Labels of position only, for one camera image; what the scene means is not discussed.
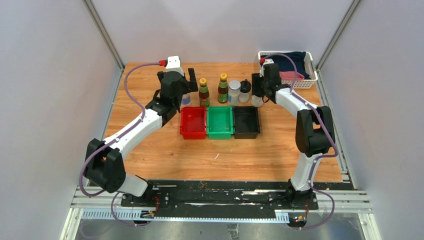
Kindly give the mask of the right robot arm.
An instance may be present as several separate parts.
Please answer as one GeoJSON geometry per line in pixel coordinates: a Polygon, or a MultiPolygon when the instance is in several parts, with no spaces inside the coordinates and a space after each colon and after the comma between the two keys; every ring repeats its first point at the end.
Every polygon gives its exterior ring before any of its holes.
{"type": "Polygon", "coordinates": [[[334,146],[332,112],[317,106],[283,84],[276,63],[263,64],[260,73],[252,74],[252,91],[285,108],[296,119],[295,143],[299,150],[296,169],[288,181],[284,197],[276,199],[298,209],[313,197],[314,177],[321,159],[334,146]]]}

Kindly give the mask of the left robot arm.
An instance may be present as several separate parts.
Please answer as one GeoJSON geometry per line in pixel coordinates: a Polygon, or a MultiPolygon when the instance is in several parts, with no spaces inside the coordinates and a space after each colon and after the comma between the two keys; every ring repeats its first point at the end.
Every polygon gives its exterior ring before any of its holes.
{"type": "Polygon", "coordinates": [[[124,160],[141,141],[181,111],[183,95],[199,90],[193,68],[188,69],[189,79],[176,70],[160,71],[157,75],[160,89],[133,121],[104,140],[94,138],[88,143],[79,177],[99,186],[102,193],[133,195],[142,207],[153,201],[149,190],[152,185],[142,177],[127,173],[124,160]]]}

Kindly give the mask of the black cap shaker bottle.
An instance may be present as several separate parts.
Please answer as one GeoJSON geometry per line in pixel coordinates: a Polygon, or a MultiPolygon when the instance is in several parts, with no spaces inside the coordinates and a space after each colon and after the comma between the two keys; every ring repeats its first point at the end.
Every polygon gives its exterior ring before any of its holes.
{"type": "Polygon", "coordinates": [[[240,82],[240,94],[239,94],[239,102],[247,103],[250,99],[252,84],[247,80],[243,80],[240,82]]]}

